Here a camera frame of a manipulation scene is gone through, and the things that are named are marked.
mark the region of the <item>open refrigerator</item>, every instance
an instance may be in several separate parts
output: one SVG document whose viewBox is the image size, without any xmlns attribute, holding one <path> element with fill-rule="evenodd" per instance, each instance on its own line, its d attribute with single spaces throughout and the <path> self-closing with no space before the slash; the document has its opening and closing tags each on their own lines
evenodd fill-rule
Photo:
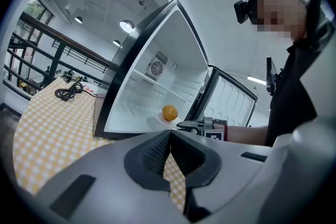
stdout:
<svg viewBox="0 0 336 224">
<path fill-rule="evenodd" d="M 111 61 L 97 93 L 94 136 L 124 139 L 203 116 L 247 126 L 256 102 L 241 83 L 209 65 L 185 9 L 172 0 L 141 21 Z M 178 112 L 171 122 L 162 116 L 167 104 Z"/>
</svg>

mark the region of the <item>orange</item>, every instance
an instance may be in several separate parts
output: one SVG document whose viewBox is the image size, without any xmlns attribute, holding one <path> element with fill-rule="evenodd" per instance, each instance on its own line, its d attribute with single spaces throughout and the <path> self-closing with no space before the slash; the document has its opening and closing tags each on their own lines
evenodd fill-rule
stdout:
<svg viewBox="0 0 336 224">
<path fill-rule="evenodd" d="M 162 109 L 162 116 L 167 121 L 173 121 L 177 118 L 177 110 L 172 105 L 165 105 Z"/>
</svg>

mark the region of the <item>metal railing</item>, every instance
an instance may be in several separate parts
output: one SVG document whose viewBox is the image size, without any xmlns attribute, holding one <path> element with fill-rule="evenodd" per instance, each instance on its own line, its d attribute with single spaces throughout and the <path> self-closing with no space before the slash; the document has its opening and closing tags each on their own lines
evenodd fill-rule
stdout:
<svg viewBox="0 0 336 224">
<path fill-rule="evenodd" d="M 69 55 L 70 53 L 74 54 L 75 56 L 78 56 L 78 58 L 80 59 L 80 61 L 84 60 L 84 63 L 101 71 L 102 73 L 104 73 L 106 71 L 106 69 L 108 67 L 110 67 L 110 61 L 106 60 L 104 57 L 98 55 L 97 53 L 91 51 L 90 49 L 84 47 L 83 45 L 75 42 L 74 40 L 68 38 L 67 36 L 61 34 L 60 32 L 54 30 L 53 28 L 41 23 L 40 21 L 36 20 L 35 18 L 22 13 L 20 20 L 31 25 L 32 27 L 40 30 L 43 34 L 46 34 L 47 36 L 53 38 L 55 41 L 53 43 L 53 46 L 57 48 L 56 53 L 54 56 L 50 55 L 49 53 L 41 50 L 39 47 L 37 47 L 37 44 L 35 42 L 29 42 L 27 40 L 25 40 L 24 38 L 20 37 L 19 35 L 17 35 L 16 33 L 12 34 L 12 39 L 10 40 L 7 52 L 11 55 L 11 57 L 16 58 L 17 60 L 19 60 L 20 64 L 19 64 L 19 69 L 18 72 L 15 72 L 14 70 L 12 70 L 9 66 L 5 65 L 4 68 L 5 70 L 8 71 L 8 73 L 12 76 L 15 76 L 18 79 L 18 83 L 17 85 L 19 85 L 19 81 L 20 82 L 24 82 L 26 83 L 28 86 L 36 89 L 36 90 L 41 90 L 41 86 L 36 85 L 34 83 L 32 83 L 31 81 L 28 80 L 28 78 L 24 78 L 20 72 L 21 72 L 21 67 L 22 64 L 28 66 L 29 68 L 35 70 L 36 72 L 40 73 L 43 77 L 44 77 L 44 82 L 45 82 L 45 86 L 49 85 L 50 83 L 52 83 L 56 78 L 55 78 L 55 73 L 56 73 L 56 69 L 58 65 L 62 65 L 66 68 L 69 68 L 83 76 L 86 76 L 88 78 L 91 78 L 92 80 L 100 83 L 101 80 L 96 78 L 95 76 L 86 73 L 76 67 L 73 67 L 72 65 L 65 63 L 63 61 L 60 60 L 60 57 L 62 55 L 62 53 L 66 53 L 67 55 Z M 33 51 L 37 51 L 38 53 L 42 54 L 43 56 L 49 58 L 50 60 L 52 60 L 51 66 L 50 66 L 50 70 L 49 72 L 45 72 L 43 70 L 41 70 L 40 68 L 34 66 L 32 63 L 26 61 L 25 59 L 23 59 L 22 57 L 20 57 L 19 55 L 15 54 L 12 49 L 23 49 L 24 52 L 26 50 L 26 48 L 31 48 Z M 17 87 L 14 87 L 12 84 L 10 84 L 8 82 L 8 80 L 3 80 L 3 83 L 9 87 L 11 90 L 15 91 L 17 94 L 19 94 L 20 96 L 24 97 L 27 100 L 30 100 L 30 97 L 28 95 L 25 95 L 22 93 L 21 90 L 19 90 Z"/>
</svg>

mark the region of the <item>fridge fan vent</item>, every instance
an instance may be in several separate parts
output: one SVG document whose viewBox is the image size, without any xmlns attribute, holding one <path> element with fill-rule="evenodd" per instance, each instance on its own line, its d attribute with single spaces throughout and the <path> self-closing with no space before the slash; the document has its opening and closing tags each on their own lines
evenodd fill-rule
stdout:
<svg viewBox="0 0 336 224">
<path fill-rule="evenodd" d="M 163 65 L 161 62 L 156 61 L 152 63 L 151 72 L 153 75 L 159 76 L 162 73 L 162 71 L 163 71 Z"/>
<path fill-rule="evenodd" d="M 168 61 L 168 57 L 166 55 L 164 55 L 164 53 L 162 51 L 160 51 L 160 50 L 157 52 L 157 54 L 155 55 L 155 57 L 157 57 L 158 60 L 160 60 L 164 65 Z"/>
<path fill-rule="evenodd" d="M 145 76 L 146 77 L 149 77 L 150 79 L 152 79 L 152 80 L 154 80 L 154 81 L 156 81 L 156 78 L 155 77 L 153 77 L 151 74 L 149 74 L 149 73 L 145 73 Z M 148 83 L 148 84 L 150 84 L 151 86 L 153 86 L 153 83 L 151 83 L 151 82 L 149 82 L 147 79 L 142 79 L 144 82 L 146 82 L 146 83 Z"/>
</svg>

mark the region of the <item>man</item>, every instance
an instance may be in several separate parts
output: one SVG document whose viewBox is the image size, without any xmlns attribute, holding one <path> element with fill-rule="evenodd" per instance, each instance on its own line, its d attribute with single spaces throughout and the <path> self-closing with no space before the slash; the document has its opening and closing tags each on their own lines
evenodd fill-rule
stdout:
<svg viewBox="0 0 336 224">
<path fill-rule="evenodd" d="M 271 101 L 269 124 L 248 128 L 229 126 L 230 142 L 272 146 L 282 134 L 292 133 L 317 114 L 300 82 L 330 39 L 334 28 L 320 9 L 321 0 L 249 0 L 248 17 L 258 31 L 277 32 L 290 37 L 293 45 Z"/>
</svg>

